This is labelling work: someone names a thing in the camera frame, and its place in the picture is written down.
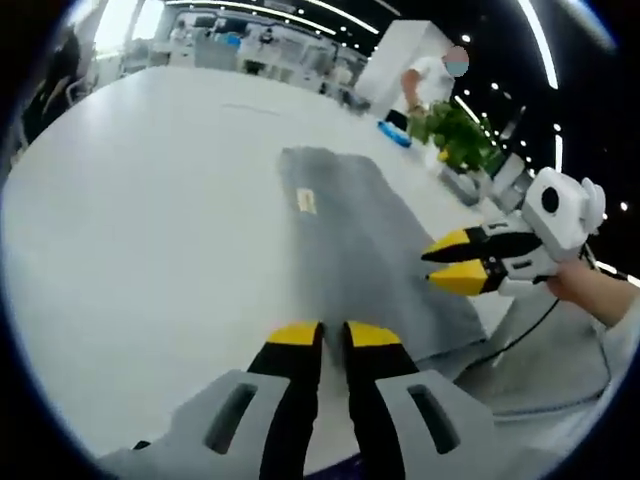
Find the person's right hand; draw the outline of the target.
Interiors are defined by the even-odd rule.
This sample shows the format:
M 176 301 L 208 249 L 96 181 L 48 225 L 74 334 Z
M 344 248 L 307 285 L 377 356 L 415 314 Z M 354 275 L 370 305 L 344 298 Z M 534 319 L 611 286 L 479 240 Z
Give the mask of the person's right hand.
M 546 286 L 558 299 L 588 310 L 601 280 L 600 272 L 576 259 L 560 264 L 557 272 L 546 281 Z

